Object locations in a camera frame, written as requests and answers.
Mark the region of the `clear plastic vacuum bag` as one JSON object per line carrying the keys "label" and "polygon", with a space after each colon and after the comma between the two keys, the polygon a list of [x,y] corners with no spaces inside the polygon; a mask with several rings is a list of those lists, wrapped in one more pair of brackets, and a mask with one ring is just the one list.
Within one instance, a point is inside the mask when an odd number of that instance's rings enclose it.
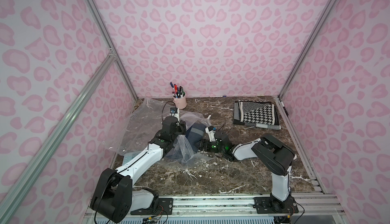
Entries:
{"label": "clear plastic vacuum bag", "polygon": [[[171,103],[165,104],[162,101],[146,99],[124,122],[110,129],[108,136],[103,141],[106,149],[119,155],[123,155],[124,163],[134,159],[136,154],[147,147],[147,143],[154,137],[157,131],[162,129],[162,120],[169,116]],[[179,116],[186,124],[186,129],[194,123],[202,123],[206,127],[210,126],[210,120],[206,119],[201,113],[179,110]],[[206,153],[198,153],[188,162],[174,161],[170,159],[169,153],[158,163],[162,166],[175,169],[188,169],[199,166],[202,163],[210,161],[213,156]]]}

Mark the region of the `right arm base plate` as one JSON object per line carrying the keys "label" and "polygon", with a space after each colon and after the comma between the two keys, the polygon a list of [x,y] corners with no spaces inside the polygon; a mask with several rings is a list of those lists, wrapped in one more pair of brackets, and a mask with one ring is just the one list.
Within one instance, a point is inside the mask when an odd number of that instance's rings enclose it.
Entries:
{"label": "right arm base plate", "polygon": [[257,214],[296,214],[299,213],[298,205],[292,196],[288,196],[285,201],[270,197],[255,197],[254,208]]}

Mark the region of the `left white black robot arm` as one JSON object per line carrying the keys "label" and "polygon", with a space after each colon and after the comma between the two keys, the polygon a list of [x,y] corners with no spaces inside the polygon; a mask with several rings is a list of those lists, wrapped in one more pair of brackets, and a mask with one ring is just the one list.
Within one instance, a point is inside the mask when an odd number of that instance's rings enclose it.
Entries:
{"label": "left white black robot arm", "polygon": [[178,136],[186,135],[186,124],[174,116],[162,121],[162,129],[127,164],[117,169],[105,169],[94,190],[90,209],[109,222],[119,223],[129,212],[142,211],[152,215],[163,213],[158,194],[152,190],[136,190],[134,184],[155,163],[173,148]]}

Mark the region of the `navy blue plaid blanket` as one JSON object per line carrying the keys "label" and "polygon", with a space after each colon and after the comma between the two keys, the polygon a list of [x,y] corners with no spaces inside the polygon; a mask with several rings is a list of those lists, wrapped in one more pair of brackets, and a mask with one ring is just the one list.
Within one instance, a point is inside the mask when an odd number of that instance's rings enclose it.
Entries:
{"label": "navy blue plaid blanket", "polygon": [[200,149],[205,129],[206,125],[194,123],[185,135],[179,135],[174,141],[174,148],[169,152],[170,159],[182,162],[192,160]]}

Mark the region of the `zigzag patterned blanket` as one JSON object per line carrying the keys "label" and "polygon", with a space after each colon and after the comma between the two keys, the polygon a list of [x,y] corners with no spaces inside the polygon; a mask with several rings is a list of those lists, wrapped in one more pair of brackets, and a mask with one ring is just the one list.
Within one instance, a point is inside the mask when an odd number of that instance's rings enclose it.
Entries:
{"label": "zigzag patterned blanket", "polygon": [[257,108],[263,108],[266,106],[272,106],[271,102],[259,102],[259,101],[238,101],[240,108],[243,110],[254,110]]}

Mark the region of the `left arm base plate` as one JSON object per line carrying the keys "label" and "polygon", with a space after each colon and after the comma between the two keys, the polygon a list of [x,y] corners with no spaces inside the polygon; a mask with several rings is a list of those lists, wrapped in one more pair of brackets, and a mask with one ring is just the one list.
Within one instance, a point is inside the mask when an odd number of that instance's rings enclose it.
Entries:
{"label": "left arm base plate", "polygon": [[130,212],[131,215],[171,215],[173,210],[173,198],[155,198],[148,208],[136,209]]}

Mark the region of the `grey black checked blanket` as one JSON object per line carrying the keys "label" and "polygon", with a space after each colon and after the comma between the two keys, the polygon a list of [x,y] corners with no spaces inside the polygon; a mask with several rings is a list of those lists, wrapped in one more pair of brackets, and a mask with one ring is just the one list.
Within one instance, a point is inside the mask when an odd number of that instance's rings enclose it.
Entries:
{"label": "grey black checked blanket", "polygon": [[266,124],[260,124],[260,123],[247,123],[247,122],[242,122],[241,121],[241,110],[240,110],[240,105],[238,101],[234,102],[234,116],[233,116],[233,124],[236,125],[245,125],[249,127],[259,127],[259,128],[265,128],[265,129],[272,129],[272,130],[280,130],[280,122],[279,122],[279,117],[278,117],[278,111],[274,105],[275,108],[275,118],[276,122],[274,125],[266,125]]}

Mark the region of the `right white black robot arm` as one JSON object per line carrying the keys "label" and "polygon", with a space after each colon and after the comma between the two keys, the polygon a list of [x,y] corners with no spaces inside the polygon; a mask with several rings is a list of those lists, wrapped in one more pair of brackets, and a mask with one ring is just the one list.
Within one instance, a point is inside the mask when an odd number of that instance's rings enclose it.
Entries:
{"label": "right white black robot arm", "polygon": [[291,197],[290,173],[297,156],[294,151],[271,134],[248,143],[233,145],[222,131],[207,131],[209,139],[198,143],[200,151],[218,153],[231,162],[258,158],[272,173],[271,200],[284,203]]}

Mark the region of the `houndstooth black white blanket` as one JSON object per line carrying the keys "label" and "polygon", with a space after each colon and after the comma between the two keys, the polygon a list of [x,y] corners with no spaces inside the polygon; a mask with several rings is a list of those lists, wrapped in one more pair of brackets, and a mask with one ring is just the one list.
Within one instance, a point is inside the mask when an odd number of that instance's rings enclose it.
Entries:
{"label": "houndstooth black white blanket", "polygon": [[247,123],[260,123],[274,125],[276,122],[274,105],[257,108],[254,110],[241,110],[241,121]]}

